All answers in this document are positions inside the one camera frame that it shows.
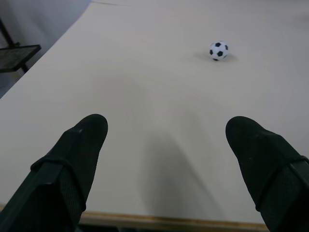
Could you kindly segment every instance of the wooden edge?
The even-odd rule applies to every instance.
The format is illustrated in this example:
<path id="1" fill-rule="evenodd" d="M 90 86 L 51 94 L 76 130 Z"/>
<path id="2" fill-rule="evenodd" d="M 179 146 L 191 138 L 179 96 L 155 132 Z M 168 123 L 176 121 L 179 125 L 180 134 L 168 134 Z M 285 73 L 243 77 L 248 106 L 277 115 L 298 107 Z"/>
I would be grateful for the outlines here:
<path id="1" fill-rule="evenodd" d="M 4 206 L 4 204 L 0 204 L 0 211 L 2 211 Z M 264 224 L 178 219 L 168 217 L 145 217 L 89 211 L 83 212 L 80 223 L 93 226 L 116 226 L 160 231 L 269 232 Z"/>

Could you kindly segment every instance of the soccer ball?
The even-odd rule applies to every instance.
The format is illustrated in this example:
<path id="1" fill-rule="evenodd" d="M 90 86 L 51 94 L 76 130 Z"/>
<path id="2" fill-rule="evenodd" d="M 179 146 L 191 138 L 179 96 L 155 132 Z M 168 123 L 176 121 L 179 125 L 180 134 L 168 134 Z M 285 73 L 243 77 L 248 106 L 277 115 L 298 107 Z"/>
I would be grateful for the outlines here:
<path id="1" fill-rule="evenodd" d="M 209 53 L 214 61 L 222 60 L 228 54 L 228 46 L 223 41 L 213 43 Z"/>

